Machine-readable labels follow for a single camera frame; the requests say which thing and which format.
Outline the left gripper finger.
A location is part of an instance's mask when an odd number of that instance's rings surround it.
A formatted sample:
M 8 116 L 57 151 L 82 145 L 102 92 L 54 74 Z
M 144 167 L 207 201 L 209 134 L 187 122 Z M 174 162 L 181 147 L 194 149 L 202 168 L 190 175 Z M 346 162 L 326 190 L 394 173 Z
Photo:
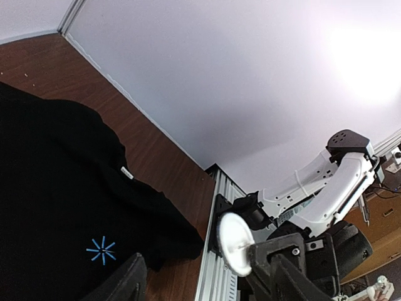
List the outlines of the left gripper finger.
M 132 255 L 98 288 L 83 297 L 84 301 L 145 300 L 147 266 L 140 253 Z

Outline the right aluminium corner post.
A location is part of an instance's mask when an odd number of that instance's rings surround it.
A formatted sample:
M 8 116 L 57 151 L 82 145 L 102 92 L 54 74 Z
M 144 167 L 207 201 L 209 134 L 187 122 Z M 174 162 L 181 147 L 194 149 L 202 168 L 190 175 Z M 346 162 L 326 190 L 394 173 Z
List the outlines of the right aluminium corner post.
M 386 156 L 388 153 L 391 153 L 396 147 L 400 145 L 401 141 L 401 129 L 398 129 L 392 135 L 387 137 L 385 140 L 379 142 L 374 146 L 375 155 L 377 157 Z

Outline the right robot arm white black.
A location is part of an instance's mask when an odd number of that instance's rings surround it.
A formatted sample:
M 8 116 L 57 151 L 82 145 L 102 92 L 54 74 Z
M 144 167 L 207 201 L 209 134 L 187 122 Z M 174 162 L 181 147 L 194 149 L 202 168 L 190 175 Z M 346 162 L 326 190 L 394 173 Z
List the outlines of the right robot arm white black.
M 280 186 L 236 199 L 217 239 L 257 300 L 333 300 L 340 281 L 372 254 L 345 216 L 381 176 L 370 140 L 335 133 L 325 149 Z

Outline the round picture brooch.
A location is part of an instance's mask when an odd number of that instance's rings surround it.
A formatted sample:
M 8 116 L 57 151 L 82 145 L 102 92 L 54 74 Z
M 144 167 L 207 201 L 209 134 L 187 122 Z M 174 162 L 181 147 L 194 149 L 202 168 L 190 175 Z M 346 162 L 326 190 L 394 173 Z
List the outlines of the round picture brooch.
M 224 213 L 217 223 L 217 242 L 226 265 L 239 277 L 252 272 L 247 249 L 255 244 L 247 223 L 236 213 Z

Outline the aluminium front rail frame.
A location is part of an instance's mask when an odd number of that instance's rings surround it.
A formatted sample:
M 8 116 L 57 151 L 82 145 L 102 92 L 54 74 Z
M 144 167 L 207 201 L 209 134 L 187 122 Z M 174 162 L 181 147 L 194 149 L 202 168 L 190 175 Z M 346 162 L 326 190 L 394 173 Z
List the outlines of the aluminium front rail frame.
M 237 300 L 237 276 L 221 255 L 219 228 L 221 217 L 230 210 L 232 202 L 246 193 L 217 164 L 209 167 L 206 173 L 216 183 L 194 299 Z

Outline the aluminium corner post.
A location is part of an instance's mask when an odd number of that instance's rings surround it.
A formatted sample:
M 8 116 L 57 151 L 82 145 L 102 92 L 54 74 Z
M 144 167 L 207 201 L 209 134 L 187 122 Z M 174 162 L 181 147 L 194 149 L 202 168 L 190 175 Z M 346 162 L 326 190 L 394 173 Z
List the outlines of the aluminium corner post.
M 86 2 L 85 0 L 72 0 L 65 15 L 63 16 L 60 22 L 60 25 L 58 26 L 59 34 L 61 34 L 62 36 L 65 36 L 67 34 L 74 20 L 76 19 L 82 7 L 84 6 L 85 2 Z
M 392 135 L 387 137 L 385 140 L 379 142 L 374 146 L 375 155 L 377 157 L 386 156 L 388 153 L 391 153 L 396 147 L 400 145 L 401 141 L 401 129 L 398 129 Z

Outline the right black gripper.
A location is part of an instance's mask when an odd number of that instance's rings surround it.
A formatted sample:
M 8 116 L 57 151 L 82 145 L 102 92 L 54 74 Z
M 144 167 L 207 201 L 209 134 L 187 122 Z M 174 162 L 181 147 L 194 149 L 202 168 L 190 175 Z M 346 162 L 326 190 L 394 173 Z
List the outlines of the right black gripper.
M 338 295 L 340 281 L 373 253 L 366 236 L 344 220 L 319 236 L 309 234 L 285 221 L 268 241 L 247 249 L 246 280 L 256 300 L 331 300 L 327 295 Z

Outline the left aluminium corner post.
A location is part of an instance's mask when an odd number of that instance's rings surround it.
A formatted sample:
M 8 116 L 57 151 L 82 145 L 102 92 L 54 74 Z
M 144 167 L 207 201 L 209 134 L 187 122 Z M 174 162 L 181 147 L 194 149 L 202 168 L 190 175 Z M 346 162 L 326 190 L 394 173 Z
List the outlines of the left aluminium corner post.
M 82 7 L 84 6 L 85 2 L 86 2 L 85 0 L 72 0 L 65 15 L 63 16 L 60 22 L 60 25 L 58 26 L 59 34 L 61 34 L 62 36 L 65 36 L 67 34 L 74 20 L 76 19 Z

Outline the black t-shirt blue logo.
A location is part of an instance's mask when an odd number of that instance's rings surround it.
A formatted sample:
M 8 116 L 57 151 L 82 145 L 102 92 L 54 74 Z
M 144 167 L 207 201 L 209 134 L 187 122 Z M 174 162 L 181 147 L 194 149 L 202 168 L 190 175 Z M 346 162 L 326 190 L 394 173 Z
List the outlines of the black t-shirt blue logo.
M 1 85 L 2 300 L 100 300 L 131 259 L 157 271 L 203 246 L 96 111 Z

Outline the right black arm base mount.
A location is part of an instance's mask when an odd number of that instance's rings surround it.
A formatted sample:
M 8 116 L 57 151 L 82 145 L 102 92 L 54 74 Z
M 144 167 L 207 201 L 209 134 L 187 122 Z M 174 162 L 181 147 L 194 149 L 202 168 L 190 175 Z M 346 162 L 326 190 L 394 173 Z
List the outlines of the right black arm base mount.
M 231 203 L 222 194 L 217 195 L 210 241 L 221 256 L 237 257 L 237 252 L 256 243 L 255 232 L 266 231 L 274 224 L 258 196 L 258 192 L 250 193 Z

